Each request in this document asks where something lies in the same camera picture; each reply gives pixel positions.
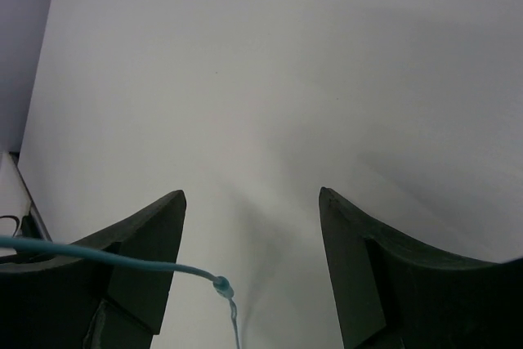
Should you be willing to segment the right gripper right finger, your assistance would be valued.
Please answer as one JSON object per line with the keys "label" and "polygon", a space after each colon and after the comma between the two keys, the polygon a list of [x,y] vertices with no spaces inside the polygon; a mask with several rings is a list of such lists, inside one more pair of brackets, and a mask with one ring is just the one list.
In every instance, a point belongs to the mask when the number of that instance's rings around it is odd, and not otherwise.
{"label": "right gripper right finger", "polygon": [[521,347],[521,260],[435,248],[329,188],[319,208],[344,347]]}

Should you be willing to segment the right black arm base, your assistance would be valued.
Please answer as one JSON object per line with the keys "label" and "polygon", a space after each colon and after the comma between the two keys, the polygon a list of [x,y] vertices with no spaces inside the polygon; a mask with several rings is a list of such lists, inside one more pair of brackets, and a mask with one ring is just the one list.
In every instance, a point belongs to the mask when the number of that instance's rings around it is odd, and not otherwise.
{"label": "right black arm base", "polygon": [[[45,239],[46,235],[31,215],[17,217],[1,215],[1,236],[10,238]],[[1,263],[24,263],[39,256],[39,253],[1,248]]]}

